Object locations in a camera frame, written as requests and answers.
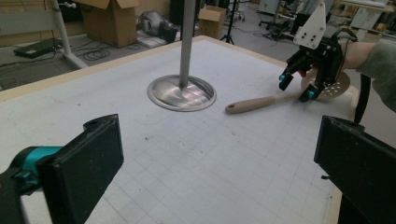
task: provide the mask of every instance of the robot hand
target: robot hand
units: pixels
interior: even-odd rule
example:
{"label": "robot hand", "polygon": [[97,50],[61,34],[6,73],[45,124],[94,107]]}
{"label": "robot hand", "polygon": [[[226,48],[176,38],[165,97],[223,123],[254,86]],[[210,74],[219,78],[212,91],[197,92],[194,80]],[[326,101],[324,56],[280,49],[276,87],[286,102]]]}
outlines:
{"label": "robot hand", "polygon": [[279,77],[279,88],[284,91],[293,79],[292,74],[297,71],[306,72],[311,69],[312,64],[318,68],[315,85],[309,85],[306,88],[299,98],[301,102],[315,100],[326,87],[334,84],[344,59],[338,43],[338,34],[339,32],[331,38],[323,36],[316,49],[300,46],[299,50],[287,60],[288,66]]}
{"label": "robot hand", "polygon": [[[306,88],[299,98],[301,102],[317,99],[326,87],[336,82],[344,61],[338,40],[341,37],[346,37],[352,41],[358,39],[348,29],[340,29],[331,37],[324,36],[326,30],[325,18],[325,5],[320,3],[294,37],[294,43],[299,44],[300,48],[287,60],[288,66],[279,77],[279,88],[284,91],[293,79],[292,74],[297,71],[306,72],[311,69],[312,64],[318,68],[315,85],[309,85]],[[342,32],[348,33],[348,36],[338,36]]]}

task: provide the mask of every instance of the black robotic claw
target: black robotic claw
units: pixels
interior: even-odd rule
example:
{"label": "black robotic claw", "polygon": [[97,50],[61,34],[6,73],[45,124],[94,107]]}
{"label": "black robotic claw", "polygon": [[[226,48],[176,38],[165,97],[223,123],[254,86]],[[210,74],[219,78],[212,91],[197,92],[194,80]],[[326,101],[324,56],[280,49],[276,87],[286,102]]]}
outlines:
{"label": "black robotic claw", "polygon": [[344,60],[341,46],[338,43],[338,35],[341,32],[348,33],[350,35],[349,39],[352,41],[357,40],[356,36],[348,29],[341,29],[332,37],[323,36],[316,49],[300,46],[299,50],[287,60],[288,66],[279,77],[279,88],[284,91],[292,80],[292,74],[297,71],[307,72],[311,69],[312,64],[318,68],[315,84],[304,91],[299,99],[301,102],[318,98],[325,87],[334,84]]}

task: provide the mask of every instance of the metal plate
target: metal plate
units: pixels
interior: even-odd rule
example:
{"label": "metal plate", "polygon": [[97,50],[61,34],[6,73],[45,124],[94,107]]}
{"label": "metal plate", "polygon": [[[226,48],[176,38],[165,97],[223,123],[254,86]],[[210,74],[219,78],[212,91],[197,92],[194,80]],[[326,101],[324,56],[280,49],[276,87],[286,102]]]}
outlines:
{"label": "metal plate", "polygon": [[160,77],[148,86],[148,97],[155,104],[175,111],[196,111],[216,100],[213,87],[198,77],[189,77],[185,88],[179,87],[179,75]]}

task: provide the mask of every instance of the equipment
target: equipment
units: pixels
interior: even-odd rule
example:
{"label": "equipment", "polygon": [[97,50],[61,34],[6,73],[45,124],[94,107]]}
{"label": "equipment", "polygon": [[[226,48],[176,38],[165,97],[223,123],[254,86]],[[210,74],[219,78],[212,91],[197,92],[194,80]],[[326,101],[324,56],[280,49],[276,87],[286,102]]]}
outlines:
{"label": "equipment", "polygon": [[314,161],[370,223],[396,223],[396,148],[355,122],[324,116]]}
{"label": "equipment", "polygon": [[46,39],[35,44],[14,49],[17,56],[33,59],[44,55],[46,53],[54,52],[56,49],[62,48],[62,40],[60,39]]}
{"label": "equipment", "polygon": [[318,67],[315,84],[308,85],[299,98],[301,102],[317,99],[326,87],[336,82],[340,66],[344,60],[341,46],[338,43],[339,34],[342,32],[348,33],[349,36],[346,38],[357,41],[357,37],[348,29],[341,29],[330,38],[324,36],[326,30],[325,18],[325,6],[320,3],[300,32],[294,37],[294,43],[299,44],[300,49],[287,60],[288,66],[279,77],[279,88],[284,91],[293,79],[292,74],[300,70],[308,71],[312,64]]}
{"label": "equipment", "polygon": [[163,38],[167,43],[175,42],[177,29],[173,28],[157,11],[146,11],[137,19],[137,29]]}
{"label": "equipment", "polygon": [[233,45],[234,43],[233,38],[231,37],[231,30],[233,29],[233,16],[235,15],[236,4],[238,4],[238,2],[235,0],[233,2],[233,9],[231,10],[230,24],[228,25],[227,35],[221,38],[221,40],[225,39],[225,42],[229,44],[232,43]]}
{"label": "equipment", "polygon": [[0,174],[2,224],[29,223],[22,195],[42,188],[52,222],[84,223],[123,164],[118,115],[93,119],[64,147],[28,147]]}

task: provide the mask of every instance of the cardboard box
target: cardboard box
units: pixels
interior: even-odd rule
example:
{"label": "cardboard box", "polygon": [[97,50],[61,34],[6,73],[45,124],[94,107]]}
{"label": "cardboard box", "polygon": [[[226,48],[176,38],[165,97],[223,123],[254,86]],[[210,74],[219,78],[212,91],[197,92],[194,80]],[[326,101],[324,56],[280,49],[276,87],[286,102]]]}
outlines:
{"label": "cardboard box", "polygon": [[199,35],[207,35],[220,39],[223,30],[226,9],[222,7],[206,6],[199,12]]}
{"label": "cardboard box", "polygon": [[138,0],[75,0],[81,3],[88,37],[122,48],[137,41],[134,8]]}

